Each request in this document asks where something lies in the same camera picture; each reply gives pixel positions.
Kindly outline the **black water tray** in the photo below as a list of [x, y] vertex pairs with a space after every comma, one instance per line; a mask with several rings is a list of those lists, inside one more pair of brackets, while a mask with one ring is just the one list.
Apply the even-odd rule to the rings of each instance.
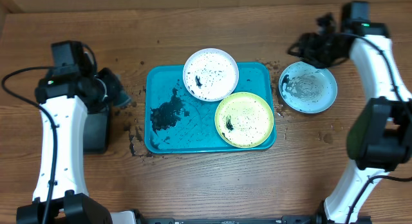
[[108, 149], [111, 108], [88, 114], [84, 126], [84, 154], [104, 154]]

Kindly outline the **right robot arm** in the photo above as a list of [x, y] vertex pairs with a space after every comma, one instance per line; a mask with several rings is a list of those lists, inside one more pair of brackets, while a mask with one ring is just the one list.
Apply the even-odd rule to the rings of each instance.
[[353, 22], [341, 32], [324, 27], [304, 33], [295, 56], [316, 68], [351, 59], [367, 103], [348, 132], [350, 161], [336, 188], [313, 216], [283, 217], [284, 223], [371, 223], [359, 211], [381, 180], [411, 158], [411, 93], [405, 87], [383, 23]]

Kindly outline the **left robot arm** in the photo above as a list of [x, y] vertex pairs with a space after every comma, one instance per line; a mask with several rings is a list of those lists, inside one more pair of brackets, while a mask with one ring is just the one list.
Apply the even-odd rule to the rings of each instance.
[[135, 223], [132, 211], [111, 213], [89, 197], [84, 146], [105, 145], [111, 105], [127, 95], [116, 75], [76, 66], [49, 70], [35, 89], [41, 110], [42, 156], [32, 204], [17, 223]]

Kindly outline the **yellow-green rimmed plate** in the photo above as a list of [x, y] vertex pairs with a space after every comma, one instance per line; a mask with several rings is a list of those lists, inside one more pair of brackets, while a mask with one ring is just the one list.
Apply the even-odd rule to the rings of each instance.
[[216, 108], [214, 123], [226, 143], [241, 149], [261, 145], [275, 124], [266, 100], [250, 92], [237, 92], [224, 98]]

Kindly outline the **dark green sponge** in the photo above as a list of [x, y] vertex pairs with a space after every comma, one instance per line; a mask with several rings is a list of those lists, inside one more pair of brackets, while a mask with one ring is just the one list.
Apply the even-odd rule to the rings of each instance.
[[131, 102], [131, 97], [122, 90], [119, 94], [117, 99], [114, 101], [113, 105], [116, 107], [125, 107]]

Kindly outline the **white speckled plate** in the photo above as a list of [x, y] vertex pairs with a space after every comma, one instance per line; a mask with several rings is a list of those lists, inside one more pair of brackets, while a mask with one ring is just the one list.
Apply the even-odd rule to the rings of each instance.
[[183, 66], [183, 83], [187, 91], [202, 101], [223, 100], [236, 89], [238, 81], [237, 62], [220, 49], [199, 50]]

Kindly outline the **light blue plate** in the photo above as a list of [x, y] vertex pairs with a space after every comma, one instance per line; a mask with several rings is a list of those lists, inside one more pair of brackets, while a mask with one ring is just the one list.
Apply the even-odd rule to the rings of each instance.
[[278, 91], [292, 109], [316, 114], [326, 111], [337, 98], [337, 82], [326, 68], [318, 69], [305, 62], [286, 67], [278, 83]]

